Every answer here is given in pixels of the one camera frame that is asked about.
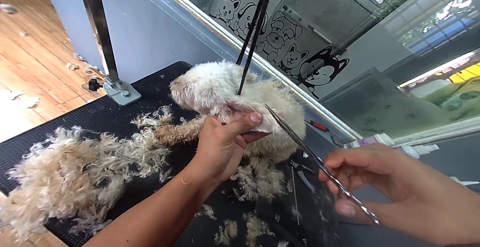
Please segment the glass panel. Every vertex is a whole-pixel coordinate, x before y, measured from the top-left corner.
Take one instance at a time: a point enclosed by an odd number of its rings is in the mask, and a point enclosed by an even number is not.
[[[351,75],[323,91],[321,102],[364,136],[468,125],[480,115],[477,6],[408,0],[341,56]]]
[[[258,2],[191,1],[240,40]],[[270,0],[255,51],[357,132],[396,138],[477,115],[477,6]]]

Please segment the fingernail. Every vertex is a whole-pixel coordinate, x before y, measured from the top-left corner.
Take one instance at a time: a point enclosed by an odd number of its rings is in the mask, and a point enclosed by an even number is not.
[[[262,115],[260,113],[257,113],[257,112],[253,112],[252,114],[250,114],[250,119],[255,122],[255,123],[259,123],[262,121]]]
[[[346,217],[355,217],[355,209],[352,206],[342,205],[337,208],[339,214]]]

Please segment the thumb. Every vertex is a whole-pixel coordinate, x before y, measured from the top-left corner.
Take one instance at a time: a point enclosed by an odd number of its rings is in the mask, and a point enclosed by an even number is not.
[[[373,212],[379,218],[380,218],[380,216],[378,216],[379,211],[381,211],[382,207],[386,206],[385,204],[374,203],[374,202],[364,202],[363,204],[365,205],[365,207],[367,207],[371,212]],[[373,224],[373,221],[367,216],[367,214],[364,213],[363,210],[357,206],[357,204],[353,203],[348,199],[337,200],[335,202],[335,211],[340,215],[357,219],[365,223]]]
[[[224,125],[225,133],[229,138],[235,138],[238,135],[244,134],[262,121],[262,115],[258,112],[252,112],[249,115],[243,116],[231,124]]]

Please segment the grooming scissors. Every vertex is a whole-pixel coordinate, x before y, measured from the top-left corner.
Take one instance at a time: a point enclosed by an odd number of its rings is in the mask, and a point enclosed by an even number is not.
[[[323,163],[323,160],[319,157],[317,157],[312,151],[310,151],[309,148],[307,148],[307,146],[305,146],[305,144],[303,144],[302,140],[300,139],[300,137],[298,137],[298,135],[292,130],[292,128],[290,128],[290,126],[288,126],[285,121],[283,121],[282,118],[280,118],[280,116],[277,115],[277,113],[275,113],[272,108],[267,105],[265,103],[265,107],[268,109],[268,112],[270,112],[270,114],[272,114],[273,118],[276,120],[276,122],[278,122],[278,124],[285,130],[285,132],[303,149],[304,152],[306,152],[311,158],[313,158],[313,160],[315,161],[315,163],[320,167],[320,170],[322,170],[328,178],[330,178],[330,180],[333,181],[333,183],[340,189],[340,191],[342,193],[344,193],[351,201],[353,201],[355,204],[357,204],[364,213],[367,214],[367,216],[373,220],[373,222],[376,224],[376,225],[379,225],[380,222],[378,221],[378,218],[377,216],[372,213],[369,209],[367,209],[367,207],[365,207],[363,205],[363,203],[358,200],[352,193],[350,193],[340,182],[339,180],[337,180],[335,177],[333,177],[328,171],[327,169],[325,168],[325,164]]]

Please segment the human hand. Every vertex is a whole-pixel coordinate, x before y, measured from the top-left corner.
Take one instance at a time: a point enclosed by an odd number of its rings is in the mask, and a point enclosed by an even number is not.
[[[224,125],[215,117],[205,119],[201,128],[198,150],[188,165],[191,178],[208,181],[215,187],[237,170],[248,143],[268,133],[250,131],[262,121],[256,112]]]
[[[439,245],[480,242],[480,196],[417,159],[375,144],[337,150],[325,166],[349,191],[370,184],[386,195],[391,204],[363,203],[387,227]],[[318,177],[339,195],[339,214],[370,221],[325,173]]]

